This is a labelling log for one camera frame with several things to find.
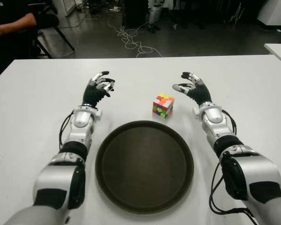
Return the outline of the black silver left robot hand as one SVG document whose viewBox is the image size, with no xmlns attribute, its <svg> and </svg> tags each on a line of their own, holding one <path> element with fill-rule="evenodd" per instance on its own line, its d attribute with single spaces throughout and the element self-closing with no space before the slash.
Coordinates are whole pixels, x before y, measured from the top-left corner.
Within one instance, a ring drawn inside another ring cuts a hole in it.
<svg viewBox="0 0 281 225">
<path fill-rule="evenodd" d="M 109 71 L 102 71 L 94 75 L 83 94 L 83 105 L 90 105 L 96 108 L 96 105 L 105 97 L 110 97 L 109 92 L 114 91 L 115 80 L 111 78 L 106 78 Z"/>
</svg>

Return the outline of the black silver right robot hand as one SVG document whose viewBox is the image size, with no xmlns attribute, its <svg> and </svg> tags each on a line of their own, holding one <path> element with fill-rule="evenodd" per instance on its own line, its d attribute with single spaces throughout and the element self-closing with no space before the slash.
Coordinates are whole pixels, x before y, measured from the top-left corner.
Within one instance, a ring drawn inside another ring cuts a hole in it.
<svg viewBox="0 0 281 225">
<path fill-rule="evenodd" d="M 189 83 L 172 85 L 175 91 L 185 94 L 194 100 L 198 106 L 206 102 L 212 102 L 209 90 L 201 78 L 191 72 L 183 72 L 181 77 L 188 80 Z"/>
</svg>

